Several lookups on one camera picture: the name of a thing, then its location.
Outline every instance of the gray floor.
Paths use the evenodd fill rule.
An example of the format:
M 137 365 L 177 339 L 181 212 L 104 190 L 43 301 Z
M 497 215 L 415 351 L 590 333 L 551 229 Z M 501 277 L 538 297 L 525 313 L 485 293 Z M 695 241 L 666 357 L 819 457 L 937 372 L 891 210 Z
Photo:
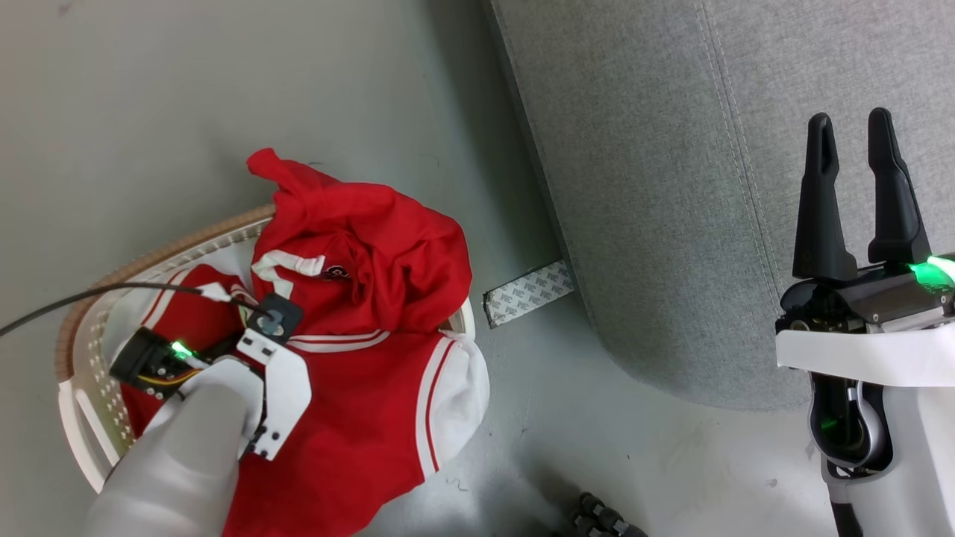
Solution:
M 559 257 L 477 2 L 14 0 L 0 45 L 2 319 L 266 202 L 244 170 L 264 146 L 454 216 L 476 304 Z M 0 340 L 5 536 L 73 535 L 94 497 L 56 411 L 61 318 Z M 478 343 L 485 423 L 362 535 L 545 535 L 581 488 L 654 537 L 835 534 L 804 409 L 732 413 L 642 386 L 576 298 L 480 324 Z

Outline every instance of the brown basket rim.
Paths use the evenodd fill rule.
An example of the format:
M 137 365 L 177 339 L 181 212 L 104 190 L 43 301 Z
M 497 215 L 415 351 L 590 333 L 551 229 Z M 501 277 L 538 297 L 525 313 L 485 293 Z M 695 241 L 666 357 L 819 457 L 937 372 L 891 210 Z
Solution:
M 138 258 L 132 263 L 118 268 L 106 277 L 93 284 L 90 289 L 102 287 L 109 284 L 124 282 L 129 278 L 143 272 L 144 270 L 158 265 L 170 258 L 183 254 L 202 243 L 215 239 L 240 229 L 242 227 L 254 224 L 275 214 L 275 205 L 268 204 L 256 209 L 252 209 L 244 214 L 221 222 L 219 224 L 207 227 L 201 231 L 183 237 L 165 247 L 153 250 L 146 255 Z M 77 302 L 60 326 L 59 335 L 56 339 L 56 353 L 53 360 L 53 369 L 56 372 L 57 382 L 65 382 L 74 376 L 73 347 L 76 338 L 76 329 L 82 322 L 86 312 L 94 304 L 98 297 L 90 297 L 86 300 Z

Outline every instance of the green light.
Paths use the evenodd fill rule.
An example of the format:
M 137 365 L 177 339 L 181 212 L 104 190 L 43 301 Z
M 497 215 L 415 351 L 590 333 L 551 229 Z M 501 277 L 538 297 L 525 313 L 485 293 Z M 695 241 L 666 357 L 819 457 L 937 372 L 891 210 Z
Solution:
M 955 288 L 955 261 L 929 257 L 918 265 L 909 265 L 915 279 L 927 288 Z
M 196 355 L 196 353 L 193 353 L 192 351 L 187 349 L 186 346 L 179 343 L 179 341 L 173 342 L 173 344 L 170 345 L 169 347 L 173 350 L 173 354 L 176 355 L 176 358 L 180 360 L 185 360 L 189 356 Z

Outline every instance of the gray fabric upholstery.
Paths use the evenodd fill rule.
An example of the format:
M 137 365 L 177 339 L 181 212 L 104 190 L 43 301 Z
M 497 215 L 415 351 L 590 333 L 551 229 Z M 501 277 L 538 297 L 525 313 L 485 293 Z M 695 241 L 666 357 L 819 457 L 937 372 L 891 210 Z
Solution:
M 806 123 L 829 113 L 846 243 L 874 231 L 866 119 L 892 113 L 935 252 L 955 249 L 955 4 L 492 0 L 591 322 L 701 403 L 809 396 L 775 366 Z

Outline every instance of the laundry basket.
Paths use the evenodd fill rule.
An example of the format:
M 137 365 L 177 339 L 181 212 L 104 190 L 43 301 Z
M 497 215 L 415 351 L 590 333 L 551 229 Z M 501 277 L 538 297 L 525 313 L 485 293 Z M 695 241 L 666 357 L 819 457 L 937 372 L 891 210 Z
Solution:
M 267 205 L 209 227 L 120 268 L 95 284 L 164 281 L 173 271 L 206 263 L 244 274 L 255 241 L 275 213 Z M 115 291 L 77 303 L 60 328 L 56 346 L 59 409 L 70 449 L 80 470 L 99 492 L 110 470 L 135 441 L 119 383 L 109 376 L 122 342 L 138 327 L 155 291 Z M 444 328 L 475 335 L 474 314 L 465 299 Z

